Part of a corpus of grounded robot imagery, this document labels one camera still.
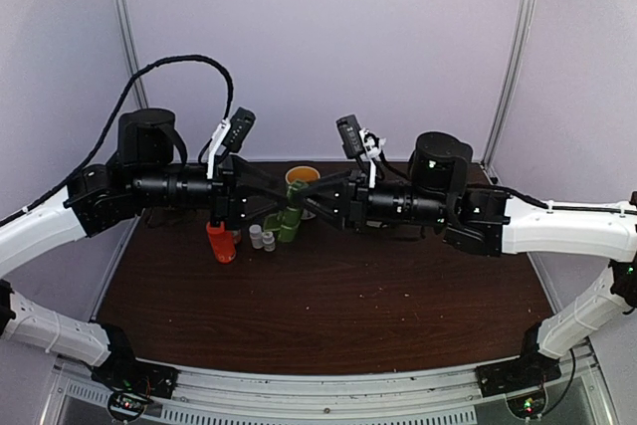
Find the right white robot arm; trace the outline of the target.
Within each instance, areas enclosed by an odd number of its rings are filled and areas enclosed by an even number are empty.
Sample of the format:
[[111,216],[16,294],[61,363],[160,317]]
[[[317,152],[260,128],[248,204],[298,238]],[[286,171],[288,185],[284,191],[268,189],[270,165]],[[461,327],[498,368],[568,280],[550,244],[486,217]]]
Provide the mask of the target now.
[[472,147],[443,132],[420,134],[404,182],[372,169],[348,170],[294,194],[296,203],[338,229],[369,221],[430,228],[467,254],[563,253],[605,258],[606,268],[562,312],[526,332],[510,368],[533,385],[548,361],[612,319],[636,309],[636,204],[541,201],[499,185],[468,182]]

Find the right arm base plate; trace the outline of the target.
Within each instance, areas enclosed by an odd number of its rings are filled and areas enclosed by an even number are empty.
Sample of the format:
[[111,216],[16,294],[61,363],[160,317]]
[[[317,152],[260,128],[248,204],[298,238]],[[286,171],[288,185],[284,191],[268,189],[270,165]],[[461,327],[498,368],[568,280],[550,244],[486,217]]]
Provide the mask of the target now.
[[540,387],[547,381],[561,378],[559,364],[555,361],[523,364],[516,359],[479,366],[476,374],[484,398]]

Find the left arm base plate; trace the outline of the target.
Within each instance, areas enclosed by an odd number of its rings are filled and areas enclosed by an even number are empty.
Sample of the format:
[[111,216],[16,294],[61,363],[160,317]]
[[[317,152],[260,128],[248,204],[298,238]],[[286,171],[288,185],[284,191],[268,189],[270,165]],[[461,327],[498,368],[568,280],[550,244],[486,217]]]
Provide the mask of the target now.
[[112,391],[133,392],[142,397],[170,399],[177,383],[174,367],[147,362],[133,365],[91,367],[91,378]]

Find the green weekly pill organizer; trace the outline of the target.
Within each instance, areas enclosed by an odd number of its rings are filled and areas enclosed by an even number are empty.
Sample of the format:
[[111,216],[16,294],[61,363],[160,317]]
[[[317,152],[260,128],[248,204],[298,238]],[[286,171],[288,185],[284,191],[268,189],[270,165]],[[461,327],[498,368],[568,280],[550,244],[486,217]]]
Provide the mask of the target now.
[[293,242],[297,236],[304,213],[304,208],[293,202],[293,196],[308,187],[309,184],[302,180],[295,180],[289,184],[287,187],[287,206],[265,218],[263,231],[272,232],[280,243]]

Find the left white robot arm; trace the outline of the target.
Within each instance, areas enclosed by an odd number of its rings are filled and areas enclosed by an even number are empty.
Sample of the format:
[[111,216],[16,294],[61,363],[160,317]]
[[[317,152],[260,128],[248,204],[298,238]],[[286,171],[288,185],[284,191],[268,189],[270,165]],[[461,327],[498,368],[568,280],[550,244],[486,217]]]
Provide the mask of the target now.
[[[118,121],[117,148],[105,164],[83,166],[40,205],[1,227],[1,274],[7,276],[59,246],[92,238],[140,215],[168,207],[206,210],[227,233],[287,201],[280,181],[238,156],[255,116],[241,108],[216,128],[207,163],[188,159],[175,114],[141,109]],[[104,370],[122,389],[136,387],[143,369],[118,327],[71,319],[43,308],[1,283],[1,336]]]

